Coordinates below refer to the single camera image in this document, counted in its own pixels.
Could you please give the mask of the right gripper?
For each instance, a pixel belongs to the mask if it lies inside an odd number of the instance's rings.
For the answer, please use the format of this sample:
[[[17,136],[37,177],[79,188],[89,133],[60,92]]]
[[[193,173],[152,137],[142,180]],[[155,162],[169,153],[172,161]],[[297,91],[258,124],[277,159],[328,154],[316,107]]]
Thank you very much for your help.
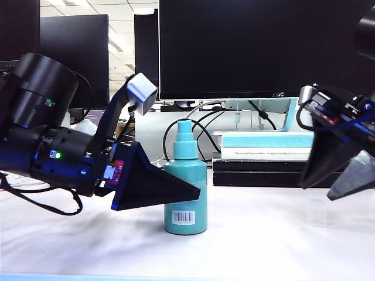
[[[299,186],[330,188],[331,201],[374,188],[374,98],[313,85],[309,113],[314,140]]]

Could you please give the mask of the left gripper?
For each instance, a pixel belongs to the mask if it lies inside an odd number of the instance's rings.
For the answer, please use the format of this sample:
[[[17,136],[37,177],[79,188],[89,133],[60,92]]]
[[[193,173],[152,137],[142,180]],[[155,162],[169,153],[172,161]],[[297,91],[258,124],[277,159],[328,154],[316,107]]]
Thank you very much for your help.
[[[84,161],[83,195],[115,193],[116,211],[197,200],[200,189],[150,163],[139,142],[107,142],[102,151]]]

